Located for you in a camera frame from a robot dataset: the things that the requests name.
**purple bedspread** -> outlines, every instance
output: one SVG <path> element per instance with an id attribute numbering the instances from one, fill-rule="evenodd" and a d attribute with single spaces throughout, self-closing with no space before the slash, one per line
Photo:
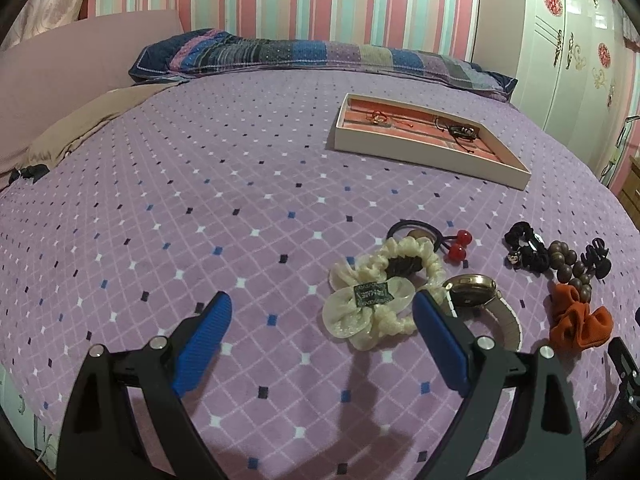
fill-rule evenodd
<path id="1" fill-rule="evenodd" d="M 481 121 L 531 168 L 529 187 L 328 150 L 347 92 Z M 359 353 L 318 323 L 328 267 L 380 244 L 399 218 L 474 234 L 469 271 L 497 280 L 525 351 L 548 336 L 548 279 L 505 268 L 503 234 L 525 219 L 547 243 L 578 251 L 604 238 L 613 270 L 594 283 L 593 306 L 610 309 L 614 334 L 638 356 L 640 235 L 569 151 L 480 96 L 385 75 L 288 70 L 166 90 L 37 184 L 21 180 L 0 194 L 0 360 L 59 430 L 91 344 L 138 348 L 226 290 L 234 317 L 222 351 L 184 400 L 229 478 L 317 480 L 338 464 L 345 478 L 412 478 L 458 394 L 419 336 Z M 605 348 L 566 364 L 583 431 L 616 394 Z M 505 392 L 478 466 L 495 452 L 509 400 Z M 167 467 L 141 418 L 154 462 Z"/>

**pillow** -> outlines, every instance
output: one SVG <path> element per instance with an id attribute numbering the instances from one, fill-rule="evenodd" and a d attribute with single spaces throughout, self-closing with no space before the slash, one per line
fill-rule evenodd
<path id="1" fill-rule="evenodd" d="M 37 136 L 130 86 L 127 70 L 140 50 L 181 32 L 175 10 L 141 10 L 73 22 L 0 52 L 0 189 Z"/>
<path id="2" fill-rule="evenodd" d="M 501 102 L 508 101 L 516 80 L 484 72 L 479 65 L 441 54 L 356 45 L 337 41 L 256 40 L 225 30 L 203 28 L 146 47 L 129 70 L 135 79 L 155 80 L 237 70 L 333 68 L 386 73 L 440 83 Z"/>

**cream scrunchie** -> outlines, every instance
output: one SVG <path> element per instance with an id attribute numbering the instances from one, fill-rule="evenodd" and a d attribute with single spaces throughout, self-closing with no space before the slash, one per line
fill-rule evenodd
<path id="1" fill-rule="evenodd" d="M 336 263 L 329 272 L 329 283 L 334 290 L 322 308 L 322 321 L 334 337 L 348 338 L 356 350 L 371 350 L 384 337 L 415 332 L 411 313 L 404 317 L 398 314 L 411 305 L 416 293 L 414 284 L 406 278 L 386 278 L 389 260 L 403 256 L 422 259 L 427 280 L 417 290 L 428 290 L 436 302 L 445 297 L 442 283 L 446 273 L 440 257 L 433 251 L 428 238 L 405 237 L 400 241 L 389 238 L 373 254 L 359 256 L 354 266 L 345 260 Z M 354 287 L 364 283 L 386 282 L 392 300 L 372 307 L 358 307 Z"/>

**hair tie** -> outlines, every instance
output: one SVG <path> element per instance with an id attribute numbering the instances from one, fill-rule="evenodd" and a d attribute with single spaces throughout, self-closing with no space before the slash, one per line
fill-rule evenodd
<path id="1" fill-rule="evenodd" d="M 427 224 L 426 222 L 421 222 L 419 220 L 401 220 L 396 224 L 393 224 L 389 231 L 386 234 L 386 238 L 389 239 L 393 237 L 395 233 L 397 233 L 400 229 L 405 227 L 420 227 L 424 231 L 422 235 L 427 236 L 431 239 L 433 243 L 433 252 L 436 253 L 439 248 L 444 247 L 447 250 L 447 257 L 451 263 L 459 264 L 466 260 L 466 247 L 473 241 L 473 237 L 469 231 L 460 230 L 457 232 L 455 236 L 444 236 L 439 229 L 436 229 L 431 224 Z M 409 232 L 410 237 L 419 237 L 420 230 L 415 230 L 416 233 L 412 234 Z M 413 269 L 417 262 L 399 262 L 399 269 L 404 271 L 405 269 Z"/>
<path id="2" fill-rule="evenodd" d="M 521 246 L 520 240 L 524 240 L 526 245 Z M 542 274 L 549 268 L 545 243 L 527 222 L 516 222 L 504 235 L 504 241 L 511 248 L 507 260 L 514 269 L 529 269 Z"/>

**white wardrobe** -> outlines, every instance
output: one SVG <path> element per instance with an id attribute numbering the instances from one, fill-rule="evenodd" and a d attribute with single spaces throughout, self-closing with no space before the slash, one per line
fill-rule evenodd
<path id="1" fill-rule="evenodd" d="M 618 127 L 623 49 L 611 0 L 480 0 L 473 61 L 516 77 L 511 103 L 593 171 Z"/>

